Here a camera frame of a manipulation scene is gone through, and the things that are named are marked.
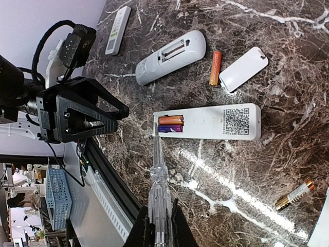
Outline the clear handled screwdriver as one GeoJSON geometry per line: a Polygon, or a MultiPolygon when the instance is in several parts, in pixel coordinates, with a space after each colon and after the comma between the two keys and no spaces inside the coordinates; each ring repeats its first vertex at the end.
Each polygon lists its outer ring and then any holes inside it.
{"type": "Polygon", "coordinates": [[[172,201],[167,184],[168,168],[165,165],[158,124],[155,124],[153,166],[150,168],[152,180],[149,191],[149,220],[155,226],[154,245],[173,246],[172,201]]]}

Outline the orange battery of QR remote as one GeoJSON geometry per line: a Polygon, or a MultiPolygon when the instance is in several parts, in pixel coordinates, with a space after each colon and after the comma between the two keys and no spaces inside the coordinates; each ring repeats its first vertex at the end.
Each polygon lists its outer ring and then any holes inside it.
{"type": "Polygon", "coordinates": [[[184,117],[179,116],[162,116],[158,119],[160,125],[182,125],[184,123],[184,117]]]}

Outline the white battery cover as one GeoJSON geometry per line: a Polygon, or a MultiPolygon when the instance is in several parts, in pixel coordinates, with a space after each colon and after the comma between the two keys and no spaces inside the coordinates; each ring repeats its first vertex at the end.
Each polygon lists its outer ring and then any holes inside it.
{"type": "Polygon", "coordinates": [[[310,247],[328,247],[329,245],[329,202],[328,202],[328,189],[326,191],[326,199],[318,218],[318,221],[314,227],[314,230],[310,236],[307,246],[310,247]]]}
{"type": "Polygon", "coordinates": [[[219,74],[221,86],[232,93],[268,65],[266,55],[253,47],[219,74]]]}

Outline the orange AA battery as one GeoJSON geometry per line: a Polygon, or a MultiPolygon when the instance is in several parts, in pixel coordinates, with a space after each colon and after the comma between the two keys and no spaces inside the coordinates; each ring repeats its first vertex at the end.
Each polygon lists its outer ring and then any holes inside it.
{"type": "Polygon", "coordinates": [[[222,53],[215,51],[213,53],[212,67],[209,84],[211,86],[218,86],[219,84],[219,74],[221,71],[222,53]]]}

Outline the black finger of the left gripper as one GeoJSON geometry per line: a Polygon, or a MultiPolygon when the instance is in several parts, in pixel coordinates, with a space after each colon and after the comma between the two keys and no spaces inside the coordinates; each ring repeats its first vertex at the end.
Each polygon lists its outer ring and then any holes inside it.
{"type": "Polygon", "coordinates": [[[64,100],[64,107],[96,120],[103,117],[111,120],[122,120],[129,116],[129,108],[114,97],[96,79],[75,77],[53,87],[59,99],[64,100]],[[102,99],[115,108],[107,112],[97,107],[98,99],[102,99]]]}
{"type": "Polygon", "coordinates": [[[62,143],[117,131],[118,111],[107,112],[78,95],[56,97],[55,138],[62,143]]]}

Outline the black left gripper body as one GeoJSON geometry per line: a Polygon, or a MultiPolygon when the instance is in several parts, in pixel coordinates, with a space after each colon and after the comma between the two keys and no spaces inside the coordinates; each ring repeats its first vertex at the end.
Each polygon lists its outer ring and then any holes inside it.
{"type": "Polygon", "coordinates": [[[38,117],[39,140],[47,143],[66,143],[65,126],[61,125],[63,111],[59,110],[57,96],[66,91],[66,87],[29,87],[29,101],[25,104],[28,114],[38,117]]]}

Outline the white remote with green buttons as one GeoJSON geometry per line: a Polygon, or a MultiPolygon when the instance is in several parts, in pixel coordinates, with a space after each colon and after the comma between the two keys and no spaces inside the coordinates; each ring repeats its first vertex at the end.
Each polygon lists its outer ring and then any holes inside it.
{"type": "Polygon", "coordinates": [[[131,8],[128,6],[118,10],[109,34],[105,49],[106,55],[115,56],[118,54],[130,13],[131,8]]]}

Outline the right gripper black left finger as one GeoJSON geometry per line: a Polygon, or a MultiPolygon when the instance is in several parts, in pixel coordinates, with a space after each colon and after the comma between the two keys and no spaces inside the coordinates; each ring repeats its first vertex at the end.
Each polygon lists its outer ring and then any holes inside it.
{"type": "Polygon", "coordinates": [[[148,207],[143,206],[138,213],[124,247],[149,247],[151,246],[150,241],[151,227],[148,218],[148,207]]]}

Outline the black curved front rail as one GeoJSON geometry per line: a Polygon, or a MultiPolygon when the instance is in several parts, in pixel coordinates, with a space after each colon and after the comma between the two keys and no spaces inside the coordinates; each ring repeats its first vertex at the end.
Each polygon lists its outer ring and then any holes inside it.
{"type": "Polygon", "coordinates": [[[84,154],[90,161],[93,171],[99,171],[105,187],[114,196],[119,208],[123,210],[129,221],[134,223],[142,205],[92,138],[87,139],[84,154]]]}

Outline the purple battery of QR remote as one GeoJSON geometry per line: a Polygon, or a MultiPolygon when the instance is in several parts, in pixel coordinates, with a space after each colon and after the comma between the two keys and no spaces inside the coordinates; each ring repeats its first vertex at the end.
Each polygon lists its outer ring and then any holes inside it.
{"type": "Polygon", "coordinates": [[[169,133],[169,132],[182,132],[183,125],[159,125],[158,132],[169,133]]]}

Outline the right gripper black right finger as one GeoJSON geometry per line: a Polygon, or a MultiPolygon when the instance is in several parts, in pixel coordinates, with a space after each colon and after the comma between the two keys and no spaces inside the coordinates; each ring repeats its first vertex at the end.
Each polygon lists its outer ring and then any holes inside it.
{"type": "Polygon", "coordinates": [[[182,208],[178,205],[178,199],[175,199],[173,202],[171,222],[173,231],[173,246],[198,247],[185,215],[182,212],[182,208]]]}

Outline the white remote with battery compartment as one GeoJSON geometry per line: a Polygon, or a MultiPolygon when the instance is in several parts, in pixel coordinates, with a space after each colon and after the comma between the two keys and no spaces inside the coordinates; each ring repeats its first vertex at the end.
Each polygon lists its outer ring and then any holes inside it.
{"type": "Polygon", "coordinates": [[[141,60],[135,69],[137,83],[147,85],[169,73],[201,60],[206,53],[206,40],[192,30],[141,60]]]}

